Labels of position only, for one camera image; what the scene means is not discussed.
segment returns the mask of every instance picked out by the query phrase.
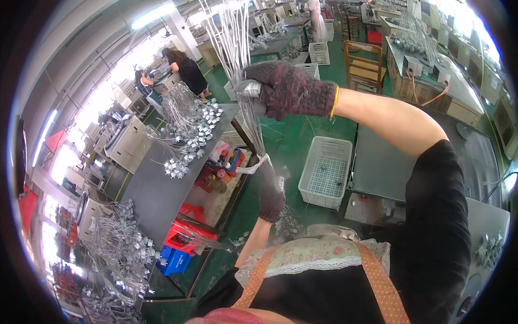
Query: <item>orange polka dot strap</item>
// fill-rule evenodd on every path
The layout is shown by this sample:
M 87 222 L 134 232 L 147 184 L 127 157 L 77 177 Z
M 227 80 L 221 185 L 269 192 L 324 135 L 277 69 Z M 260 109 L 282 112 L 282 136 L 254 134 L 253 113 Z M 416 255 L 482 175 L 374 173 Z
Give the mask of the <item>orange polka dot strap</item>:
M 250 279 L 248 279 L 248 283 L 243 290 L 243 294 L 241 298 L 237 300 L 237 302 L 232 306 L 232 308 L 250 308 L 255 295 L 259 291 L 259 287 L 263 284 L 264 275 L 266 270 L 268 269 L 268 264 L 270 263 L 271 256 L 277 251 L 282 245 L 276 246 L 273 249 L 266 251 L 259 261 L 257 262 L 252 274 L 250 275 Z
M 392 284 L 381 263 L 365 245 L 361 243 L 356 243 L 356 245 L 362 257 L 363 270 L 367 275 L 385 323 L 410 324 L 396 287 Z

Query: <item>black dress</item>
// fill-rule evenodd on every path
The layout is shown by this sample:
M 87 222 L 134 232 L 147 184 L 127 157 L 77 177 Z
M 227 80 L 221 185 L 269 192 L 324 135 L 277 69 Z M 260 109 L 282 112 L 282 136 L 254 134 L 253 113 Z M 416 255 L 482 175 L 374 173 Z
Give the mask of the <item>black dress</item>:
M 176 62 L 174 58 L 168 58 L 168 61 L 169 65 Z M 182 63 L 178 64 L 178 69 L 180 78 L 195 95 L 199 95 L 207 88 L 208 83 L 202 72 L 199 70 L 196 62 L 190 58 L 186 57 L 183 59 Z
M 441 140 L 417 160 L 406 189 L 407 221 L 365 238 L 390 242 L 390 279 L 412 324 L 447 323 L 471 261 L 464 179 L 450 142 Z M 230 307 L 243 288 L 229 270 L 194 308 L 192 317 Z M 251 308 L 304 323 L 383 324 L 362 266 L 307 270 L 263 281 Z

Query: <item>red knit glove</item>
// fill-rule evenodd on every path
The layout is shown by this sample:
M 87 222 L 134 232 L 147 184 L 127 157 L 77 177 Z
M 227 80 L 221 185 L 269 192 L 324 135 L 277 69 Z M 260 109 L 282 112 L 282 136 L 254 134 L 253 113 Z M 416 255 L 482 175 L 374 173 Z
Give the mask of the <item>red knit glove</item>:
M 302 68 L 286 61 L 269 61 L 247 66 L 248 79 L 263 84 L 261 102 L 266 116 L 283 120 L 286 114 L 330 117 L 338 86 L 310 77 Z
M 284 210 L 285 201 L 284 192 L 278 192 L 272 185 L 262 186 L 259 194 L 259 217 L 272 224 L 276 223 Z

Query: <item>floral cloth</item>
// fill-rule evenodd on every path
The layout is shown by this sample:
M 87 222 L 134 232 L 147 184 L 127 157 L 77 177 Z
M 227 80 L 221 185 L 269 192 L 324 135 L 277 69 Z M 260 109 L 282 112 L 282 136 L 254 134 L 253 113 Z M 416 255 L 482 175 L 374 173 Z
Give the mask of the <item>floral cloth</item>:
M 313 236 L 324 235 L 321 238 L 299 238 L 282 245 L 271 257 L 265 273 L 265 278 L 280 274 L 297 274 L 306 270 L 338 270 L 347 266 L 361 265 L 358 247 L 354 241 L 341 237 L 343 228 L 337 231 L 330 231 L 331 225 L 314 227 L 308 233 Z M 347 237 L 357 237 L 356 233 L 347 229 Z M 387 273 L 390 270 L 390 243 L 378 243 L 369 239 L 361 241 L 371 250 L 382 264 Z M 234 275 L 235 279 L 245 287 L 248 283 L 257 262 L 261 256 L 273 247 L 253 252 L 243 267 Z

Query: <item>lace trim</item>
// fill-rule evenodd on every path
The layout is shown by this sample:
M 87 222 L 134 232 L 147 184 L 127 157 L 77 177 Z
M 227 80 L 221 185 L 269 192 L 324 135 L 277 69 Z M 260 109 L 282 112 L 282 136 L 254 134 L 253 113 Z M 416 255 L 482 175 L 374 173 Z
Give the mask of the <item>lace trim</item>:
M 265 278 L 282 274 L 298 274 L 306 270 L 338 270 L 352 265 L 360 265 L 361 257 L 345 257 L 331 260 L 304 261 L 297 264 L 287 264 L 275 269 L 266 270 Z

